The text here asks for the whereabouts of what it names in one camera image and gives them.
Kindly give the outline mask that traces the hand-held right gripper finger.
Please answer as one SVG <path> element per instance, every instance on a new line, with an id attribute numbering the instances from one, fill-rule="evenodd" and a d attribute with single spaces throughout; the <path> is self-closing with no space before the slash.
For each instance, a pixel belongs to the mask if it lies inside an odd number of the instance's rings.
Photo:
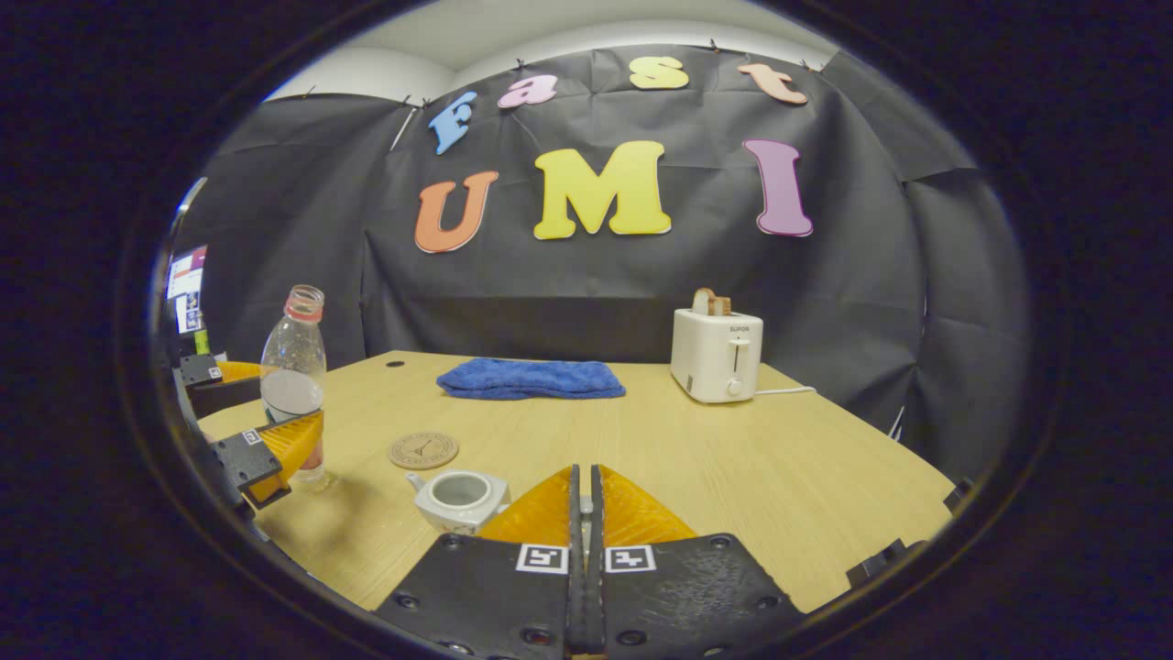
<path id="1" fill-rule="evenodd" d="M 608 659 L 746 659 L 804 612 L 735 535 L 669 531 L 665 510 L 591 468 L 586 652 Z"/>
<path id="2" fill-rule="evenodd" d="M 581 469 L 567 467 L 507 506 L 510 539 L 445 532 L 377 617 L 461 659 L 569 659 L 584 577 Z"/>

